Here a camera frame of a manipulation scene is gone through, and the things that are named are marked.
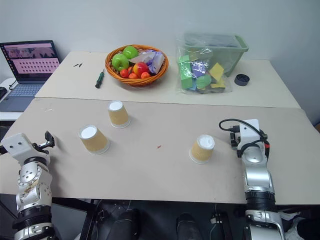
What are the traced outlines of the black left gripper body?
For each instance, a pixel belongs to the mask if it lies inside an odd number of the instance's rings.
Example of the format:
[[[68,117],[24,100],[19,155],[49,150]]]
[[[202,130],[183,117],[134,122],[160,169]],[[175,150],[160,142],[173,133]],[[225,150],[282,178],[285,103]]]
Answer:
[[[46,148],[51,147],[51,141],[46,141],[45,143],[42,143],[42,144],[37,144],[34,142],[31,145],[36,151],[44,154],[49,154],[49,151],[46,150]]]

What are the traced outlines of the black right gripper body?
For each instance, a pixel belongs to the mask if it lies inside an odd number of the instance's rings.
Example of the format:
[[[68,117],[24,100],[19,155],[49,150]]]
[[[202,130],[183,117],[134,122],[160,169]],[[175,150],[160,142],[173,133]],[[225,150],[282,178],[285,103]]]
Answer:
[[[237,142],[238,142],[238,144],[239,144],[240,141],[241,141],[240,126],[239,126],[239,125],[234,125],[234,126],[232,127],[232,132],[235,133],[236,138],[237,138]]]

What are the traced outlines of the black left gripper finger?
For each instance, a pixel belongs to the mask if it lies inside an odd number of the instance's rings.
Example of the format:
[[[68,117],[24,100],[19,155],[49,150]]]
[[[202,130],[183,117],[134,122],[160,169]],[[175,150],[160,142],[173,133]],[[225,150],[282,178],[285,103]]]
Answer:
[[[45,148],[47,147],[53,148],[55,146],[55,138],[52,136],[52,134],[49,131],[45,132],[45,139],[46,139],[46,143],[44,145]]]

